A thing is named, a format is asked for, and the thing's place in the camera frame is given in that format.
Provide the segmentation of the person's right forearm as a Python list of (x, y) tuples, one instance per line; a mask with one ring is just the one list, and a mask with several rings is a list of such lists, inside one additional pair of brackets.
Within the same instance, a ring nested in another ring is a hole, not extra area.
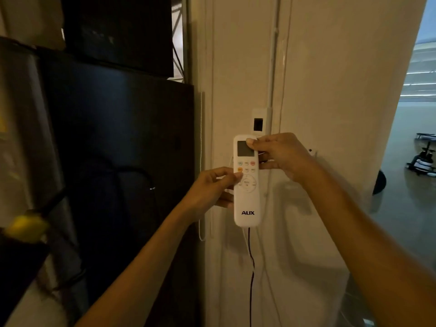
[(436, 327), (436, 274), (315, 161), (293, 167), (380, 327)]

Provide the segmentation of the black cabinet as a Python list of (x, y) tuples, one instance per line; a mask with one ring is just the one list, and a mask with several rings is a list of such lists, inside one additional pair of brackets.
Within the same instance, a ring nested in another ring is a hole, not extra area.
[(194, 181), (194, 87), (37, 54), (90, 307)]

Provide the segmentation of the white air conditioner remote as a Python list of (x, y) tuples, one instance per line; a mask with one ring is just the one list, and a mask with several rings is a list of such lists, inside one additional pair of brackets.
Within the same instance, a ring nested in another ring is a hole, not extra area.
[(236, 135), (233, 139), (233, 171), (243, 176), (234, 186), (234, 221), (242, 228), (256, 227), (262, 219), (260, 207), (259, 154), (248, 147), (252, 135)]

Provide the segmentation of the yellow plug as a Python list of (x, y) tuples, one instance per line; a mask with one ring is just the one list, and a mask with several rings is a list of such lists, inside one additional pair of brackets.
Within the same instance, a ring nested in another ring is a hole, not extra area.
[(40, 214), (22, 214), (3, 229), (3, 234), (23, 243), (36, 244), (49, 229), (49, 223)]

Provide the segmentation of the person's right hand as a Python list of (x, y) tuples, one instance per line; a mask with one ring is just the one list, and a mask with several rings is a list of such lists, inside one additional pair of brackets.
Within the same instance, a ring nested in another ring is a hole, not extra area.
[(295, 134), (285, 132), (263, 137), (270, 137), (273, 144), (269, 152), (258, 152), (260, 170), (282, 170), (300, 184), (322, 171)]

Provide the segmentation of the white wall conduit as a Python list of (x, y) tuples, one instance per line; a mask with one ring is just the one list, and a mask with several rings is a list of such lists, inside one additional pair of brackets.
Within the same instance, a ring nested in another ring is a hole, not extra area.
[(271, 38), (270, 38), (270, 58), (268, 66), (268, 87), (267, 87), (267, 104), (266, 104), (266, 129), (265, 134), (271, 134), (272, 126), (272, 104), (273, 104), (273, 90), (275, 80), (275, 58), (277, 48), (277, 37), (279, 34), (279, 15), (280, 15), (281, 0), (274, 0), (273, 13), (271, 22)]

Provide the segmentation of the black wheeled machine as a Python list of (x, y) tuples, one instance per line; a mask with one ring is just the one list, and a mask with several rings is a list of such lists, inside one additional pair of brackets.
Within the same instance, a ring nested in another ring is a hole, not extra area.
[(435, 133), (417, 133), (414, 142), (424, 143), (419, 154), (413, 157), (410, 163), (406, 163), (405, 169), (417, 174), (417, 176), (425, 175), (436, 178), (436, 166), (434, 166), (433, 154), (436, 150), (431, 148), (433, 143), (436, 144)]

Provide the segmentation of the black box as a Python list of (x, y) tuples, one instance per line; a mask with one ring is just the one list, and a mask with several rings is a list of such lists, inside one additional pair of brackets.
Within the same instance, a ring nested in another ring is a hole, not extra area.
[(173, 76), (171, 0), (61, 0), (66, 49), (153, 76)]

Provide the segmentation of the grey metal appliance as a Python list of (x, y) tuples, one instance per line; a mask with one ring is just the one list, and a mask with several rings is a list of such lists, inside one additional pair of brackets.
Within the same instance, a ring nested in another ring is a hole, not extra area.
[[(0, 37), (0, 98), (12, 151), (24, 184), (28, 209), (41, 208), (63, 187), (62, 171), (52, 136), (50, 117), (37, 50), (14, 40)], [(88, 306), (84, 268), (79, 255), (68, 202), (59, 203), (48, 221), (54, 226), (46, 236), (58, 295), (67, 319), (73, 327)]]

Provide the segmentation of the person's left forearm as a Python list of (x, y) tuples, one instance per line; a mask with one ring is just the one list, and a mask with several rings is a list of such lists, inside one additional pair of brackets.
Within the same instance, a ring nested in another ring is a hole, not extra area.
[(74, 327), (144, 327), (183, 235), (206, 210), (182, 200)]

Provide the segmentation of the white wall socket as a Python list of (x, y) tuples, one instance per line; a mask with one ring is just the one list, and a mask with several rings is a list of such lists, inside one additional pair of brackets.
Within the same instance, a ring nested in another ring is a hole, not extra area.
[(271, 108), (258, 108), (252, 110), (252, 133), (256, 137), (270, 134)]

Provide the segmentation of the person's left hand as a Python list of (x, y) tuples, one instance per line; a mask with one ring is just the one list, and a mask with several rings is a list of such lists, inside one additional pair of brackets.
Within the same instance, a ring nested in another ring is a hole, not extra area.
[(183, 198), (182, 205), (188, 209), (194, 221), (213, 206), (233, 208), (234, 196), (227, 190), (233, 190), (238, 184), (214, 182), (213, 169), (202, 171)]

